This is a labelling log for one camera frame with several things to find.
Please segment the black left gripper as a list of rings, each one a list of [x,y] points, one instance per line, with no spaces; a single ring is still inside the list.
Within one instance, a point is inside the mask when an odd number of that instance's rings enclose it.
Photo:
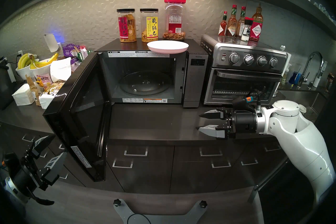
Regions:
[[[16,161],[12,182],[16,190],[23,195],[31,195],[37,188],[46,191],[59,179],[59,173],[67,156],[66,151],[51,158],[43,169],[38,169],[35,163],[35,158],[40,157],[42,151],[55,137],[55,135],[41,137],[33,143],[32,151],[26,150],[24,156]]]

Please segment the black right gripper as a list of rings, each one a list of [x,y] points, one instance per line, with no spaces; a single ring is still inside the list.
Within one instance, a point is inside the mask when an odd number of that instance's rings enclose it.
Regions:
[[[256,134],[257,133],[257,112],[255,108],[246,109],[213,109],[199,115],[206,119],[229,120],[230,130],[228,137],[235,139],[236,134]],[[217,130],[218,125],[207,125],[196,127],[196,129],[210,137],[226,138],[225,130]]]

